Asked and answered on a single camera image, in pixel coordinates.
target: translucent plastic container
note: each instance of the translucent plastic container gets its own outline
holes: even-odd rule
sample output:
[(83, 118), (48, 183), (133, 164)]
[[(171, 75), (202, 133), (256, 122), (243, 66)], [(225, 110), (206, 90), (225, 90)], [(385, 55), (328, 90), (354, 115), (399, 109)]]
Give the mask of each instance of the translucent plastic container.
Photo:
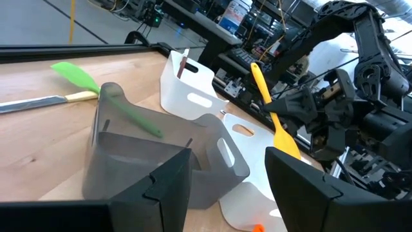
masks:
[(115, 83), (102, 86), (88, 141), (85, 199), (107, 199), (191, 148), (189, 208), (206, 209), (249, 175), (223, 123), (206, 114), (187, 121), (135, 106)]

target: yellow spatula handle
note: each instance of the yellow spatula handle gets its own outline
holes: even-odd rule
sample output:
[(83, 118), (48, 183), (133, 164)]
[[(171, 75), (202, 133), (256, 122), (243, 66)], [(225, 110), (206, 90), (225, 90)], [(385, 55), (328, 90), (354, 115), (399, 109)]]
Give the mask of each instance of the yellow spatula handle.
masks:
[[(256, 63), (250, 64), (250, 68), (252, 70), (253, 78), (255, 78), (257, 87), (259, 88), (259, 91), (262, 94), (263, 101), (265, 102), (265, 104), (271, 103), (272, 98), (270, 97), (268, 86), (266, 85), (262, 71)], [(275, 124), (275, 128), (281, 128), (282, 125), (279, 121), (279, 118), (277, 117), (277, 114), (270, 113), (270, 116), (272, 118), (273, 123)]]
[(90, 99), (96, 99), (98, 94), (92, 91), (83, 91), (80, 93), (74, 93), (64, 96), (67, 99), (67, 102), (77, 102), (77, 101), (86, 101)]

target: metal frame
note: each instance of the metal frame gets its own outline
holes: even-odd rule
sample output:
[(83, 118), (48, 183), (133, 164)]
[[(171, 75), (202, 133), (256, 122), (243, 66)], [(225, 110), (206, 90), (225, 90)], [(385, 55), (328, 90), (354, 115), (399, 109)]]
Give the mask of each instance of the metal frame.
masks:
[(231, 49), (233, 46), (240, 45), (242, 42), (240, 39), (234, 39), (225, 32), (219, 31), (216, 24), (206, 16), (201, 14), (196, 16), (172, 0), (164, 1), (162, 10), (177, 21), (185, 23), (193, 32), (208, 40), (198, 59), (198, 62), (206, 67), (210, 67), (213, 60), (220, 53)]
[(0, 64), (95, 57), (101, 55), (120, 55), (140, 52), (160, 52), (162, 55), (166, 55), (165, 52), (167, 53), (167, 50), (165, 50), (165, 47), (160, 43), (151, 46), (137, 44), (0, 46)]
[[(262, 0), (256, 0), (256, 1), (254, 1), (253, 4), (259, 9), (262, 6), (262, 3), (263, 3)], [(276, 21), (281, 22), (282, 18), (281, 18), (280, 10), (278, 8), (276, 8), (274, 5), (272, 5), (271, 3), (269, 3), (268, 1), (265, 2), (265, 4), (263, 5), (262, 11), (264, 11), (266, 14), (268, 14), (273, 19), (276, 19)], [(289, 22), (290, 26), (300, 26), (301, 28), (307, 28), (308, 27), (308, 26), (305, 25), (304, 22), (301, 22), (299, 19), (296, 19), (292, 15), (290, 16), (289, 20), (292, 21), (292, 22)]]

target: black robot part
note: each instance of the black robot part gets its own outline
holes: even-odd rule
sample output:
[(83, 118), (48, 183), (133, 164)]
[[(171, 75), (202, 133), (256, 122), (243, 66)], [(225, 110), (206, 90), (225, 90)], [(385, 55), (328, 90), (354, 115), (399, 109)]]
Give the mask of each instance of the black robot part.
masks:
[(403, 111), (411, 85), (384, 36), (383, 22), (367, 3), (326, 3), (311, 27), (276, 57), (276, 68), (265, 74), (277, 81), (320, 42), (355, 34), (359, 63), (354, 82), (344, 70), (334, 70), (324, 77), (329, 87), (315, 93), (303, 89), (265, 106), (286, 118), (288, 128), (305, 126), (317, 160), (334, 160), (345, 147), (360, 144), (402, 169), (412, 168), (412, 118)]
[(183, 231), (190, 149), (109, 200), (0, 204), (0, 231)]
[(412, 231), (412, 201), (388, 201), (267, 148), (270, 188), (288, 232)]

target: white plastic bin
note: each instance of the white plastic bin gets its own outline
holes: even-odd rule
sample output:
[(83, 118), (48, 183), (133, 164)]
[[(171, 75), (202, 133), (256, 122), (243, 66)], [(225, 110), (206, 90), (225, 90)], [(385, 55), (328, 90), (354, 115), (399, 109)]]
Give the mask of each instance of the white plastic bin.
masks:
[[(273, 146), (274, 134), (229, 113), (225, 114), (223, 124), (250, 169), (250, 175), (220, 199), (223, 216), (232, 227), (243, 231), (252, 231), (261, 224), (267, 231), (286, 232), (265, 168), (265, 150)], [(237, 124), (253, 131), (253, 136), (234, 131)], [(304, 157), (302, 161), (312, 165)]]
[(183, 55), (172, 51), (160, 77), (160, 104), (162, 108), (178, 117), (194, 120), (206, 114), (217, 114), (229, 101), (218, 98), (212, 87), (214, 72), (187, 58), (187, 63), (198, 69), (196, 73), (184, 69), (177, 73)]

